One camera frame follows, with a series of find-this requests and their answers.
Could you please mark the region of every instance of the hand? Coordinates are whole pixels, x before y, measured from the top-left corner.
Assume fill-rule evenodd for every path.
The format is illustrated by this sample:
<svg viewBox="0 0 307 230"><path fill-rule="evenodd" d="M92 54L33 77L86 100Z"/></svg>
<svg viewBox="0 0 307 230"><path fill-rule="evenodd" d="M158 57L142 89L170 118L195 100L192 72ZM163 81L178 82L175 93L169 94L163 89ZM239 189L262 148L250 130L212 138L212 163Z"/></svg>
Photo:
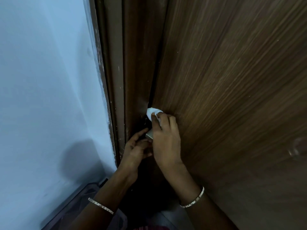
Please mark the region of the hand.
<svg viewBox="0 0 307 230"><path fill-rule="evenodd" d="M152 146L151 140L142 139L137 142L139 137L146 132L148 132L148 128L135 133L126 143L124 156L118 167L118 170L123 171L123 174L129 177L131 184L135 183L138 178L138 167L142 159L152 155L152 153L144 154L144 150Z"/></svg>
<svg viewBox="0 0 307 230"><path fill-rule="evenodd" d="M161 127L155 114L151 115L153 125L154 158L163 173L182 165L180 157L180 135L174 116L163 112L157 114L161 119Z"/></svg>

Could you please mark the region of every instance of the bracelet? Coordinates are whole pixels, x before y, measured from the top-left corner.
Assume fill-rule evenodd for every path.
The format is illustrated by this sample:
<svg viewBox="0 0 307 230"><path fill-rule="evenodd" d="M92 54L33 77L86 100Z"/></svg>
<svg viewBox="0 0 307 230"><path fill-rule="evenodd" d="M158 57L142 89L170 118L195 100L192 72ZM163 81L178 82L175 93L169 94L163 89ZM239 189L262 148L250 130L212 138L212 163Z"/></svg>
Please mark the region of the bracelet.
<svg viewBox="0 0 307 230"><path fill-rule="evenodd" d="M195 199L193 202L191 202L190 204L185 205L185 206L181 206L181 205L180 205L180 206L183 207L183 208L187 208L187 207L190 207L190 206L194 205L194 204L197 203L197 201L202 197L202 195L204 194L204 192L205 192L205 188L203 187L201 193L196 197L196 199Z"/></svg>
<svg viewBox="0 0 307 230"><path fill-rule="evenodd" d="M91 198L88 198L88 200L89 200L91 203L94 203L94 204L96 204L97 206L101 207L102 209L106 210L107 212L110 212L112 215L114 214L113 211L111 211L111 210L108 209L107 207L101 205L100 203L98 203L98 202L92 200Z"/></svg>

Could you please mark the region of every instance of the white tissue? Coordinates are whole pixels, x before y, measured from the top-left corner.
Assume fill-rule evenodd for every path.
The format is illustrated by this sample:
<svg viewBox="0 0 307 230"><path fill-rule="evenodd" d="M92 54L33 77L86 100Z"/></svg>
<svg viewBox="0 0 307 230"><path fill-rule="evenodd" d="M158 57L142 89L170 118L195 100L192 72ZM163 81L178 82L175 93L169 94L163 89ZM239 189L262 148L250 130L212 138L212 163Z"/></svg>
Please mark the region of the white tissue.
<svg viewBox="0 0 307 230"><path fill-rule="evenodd" d="M149 120L151 121L151 114L154 113L156 116L159 112L163 112L162 110L159 110L157 108L148 108L147 109L147 117L149 118Z"/></svg>

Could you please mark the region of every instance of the wall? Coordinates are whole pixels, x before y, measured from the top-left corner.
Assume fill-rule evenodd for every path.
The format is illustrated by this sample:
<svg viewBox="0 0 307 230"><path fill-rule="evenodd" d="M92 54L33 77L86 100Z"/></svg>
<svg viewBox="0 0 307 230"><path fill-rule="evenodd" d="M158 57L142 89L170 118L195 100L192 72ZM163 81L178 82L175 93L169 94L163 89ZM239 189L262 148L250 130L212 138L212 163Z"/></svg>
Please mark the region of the wall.
<svg viewBox="0 0 307 230"><path fill-rule="evenodd" d="M83 0L0 0L0 229L41 229L115 169Z"/></svg>

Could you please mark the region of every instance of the door panel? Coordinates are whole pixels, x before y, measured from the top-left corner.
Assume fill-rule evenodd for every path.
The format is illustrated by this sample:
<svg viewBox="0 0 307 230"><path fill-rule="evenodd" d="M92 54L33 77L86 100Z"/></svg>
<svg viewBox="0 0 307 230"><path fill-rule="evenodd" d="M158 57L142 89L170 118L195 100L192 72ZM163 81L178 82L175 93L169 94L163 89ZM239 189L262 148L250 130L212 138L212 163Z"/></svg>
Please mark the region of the door panel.
<svg viewBox="0 0 307 230"><path fill-rule="evenodd" d="M169 1L152 106L240 229L307 226L306 42L307 0Z"/></svg>

